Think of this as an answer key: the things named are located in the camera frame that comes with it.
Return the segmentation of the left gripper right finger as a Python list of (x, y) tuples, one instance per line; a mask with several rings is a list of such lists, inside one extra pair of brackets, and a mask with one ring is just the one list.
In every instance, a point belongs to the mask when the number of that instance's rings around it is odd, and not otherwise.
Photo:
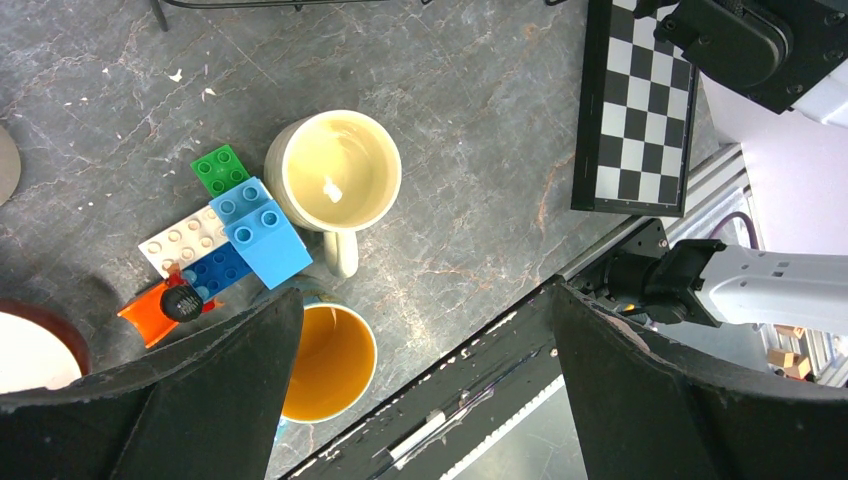
[(635, 325), (564, 283), (552, 326), (592, 479), (843, 479), (847, 392)]

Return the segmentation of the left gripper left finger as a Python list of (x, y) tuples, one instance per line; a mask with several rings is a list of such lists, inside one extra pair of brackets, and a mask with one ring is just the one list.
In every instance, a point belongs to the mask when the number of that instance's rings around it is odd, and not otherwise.
[(263, 478), (303, 318), (300, 291), (275, 291), (138, 360), (3, 395), (2, 477)]

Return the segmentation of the blue mug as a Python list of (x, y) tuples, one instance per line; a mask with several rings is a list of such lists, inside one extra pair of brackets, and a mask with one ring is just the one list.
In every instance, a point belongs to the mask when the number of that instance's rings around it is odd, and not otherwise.
[(328, 421), (357, 403), (378, 359), (373, 330), (346, 299), (307, 275), (282, 286), (301, 292), (303, 325), (275, 442), (291, 424)]

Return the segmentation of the red mug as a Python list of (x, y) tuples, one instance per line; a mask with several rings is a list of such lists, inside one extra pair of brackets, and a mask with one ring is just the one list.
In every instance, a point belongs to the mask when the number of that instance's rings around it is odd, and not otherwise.
[(1, 300), (1, 392), (66, 387), (91, 372), (91, 353), (79, 330), (38, 305)]

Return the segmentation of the cream cup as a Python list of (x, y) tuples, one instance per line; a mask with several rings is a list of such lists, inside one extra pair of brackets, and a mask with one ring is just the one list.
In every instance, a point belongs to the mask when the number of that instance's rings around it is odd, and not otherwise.
[(350, 278), (359, 269), (357, 233), (394, 205), (402, 161), (375, 119), (331, 110), (298, 120), (276, 136), (263, 181), (293, 224), (323, 235), (329, 271)]

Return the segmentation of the pink mug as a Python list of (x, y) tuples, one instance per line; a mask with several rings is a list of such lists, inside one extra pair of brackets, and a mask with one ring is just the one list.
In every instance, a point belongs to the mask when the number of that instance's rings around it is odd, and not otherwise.
[(0, 130), (0, 204), (5, 204), (16, 191), (21, 177), (21, 159), (17, 145), (8, 131)]

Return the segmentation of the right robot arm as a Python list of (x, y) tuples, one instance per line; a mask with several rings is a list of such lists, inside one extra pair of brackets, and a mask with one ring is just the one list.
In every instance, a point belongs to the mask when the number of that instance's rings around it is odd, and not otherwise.
[[(777, 114), (847, 123), (843, 1), (595, 1), (588, 11), (574, 209), (684, 212), (697, 78)], [(843, 334), (847, 260), (686, 239), (617, 248), (595, 292), (664, 324), (767, 323)]]

